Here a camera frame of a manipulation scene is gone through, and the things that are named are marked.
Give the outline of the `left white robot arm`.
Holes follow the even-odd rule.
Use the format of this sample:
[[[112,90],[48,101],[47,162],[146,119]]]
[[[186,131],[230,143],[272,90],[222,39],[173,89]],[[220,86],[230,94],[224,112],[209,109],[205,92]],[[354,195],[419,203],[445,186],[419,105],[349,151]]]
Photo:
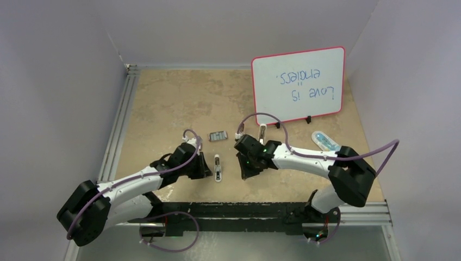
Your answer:
[[[162,207],[154,191],[179,177],[202,179],[213,175],[202,151],[184,142],[144,169],[105,183],[81,182],[57,213],[67,239],[77,246],[94,241],[105,229],[134,219],[156,222]]]

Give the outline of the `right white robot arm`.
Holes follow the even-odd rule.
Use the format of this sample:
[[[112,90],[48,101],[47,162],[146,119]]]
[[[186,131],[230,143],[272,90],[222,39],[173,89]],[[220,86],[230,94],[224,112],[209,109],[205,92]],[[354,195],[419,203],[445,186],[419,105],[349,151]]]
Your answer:
[[[343,204],[364,207],[376,171],[350,147],[339,151],[313,151],[290,148],[280,141],[261,144],[245,134],[234,145],[243,178],[253,177],[266,169],[296,170],[327,179],[330,184],[312,193],[305,214],[319,221],[330,210]]]

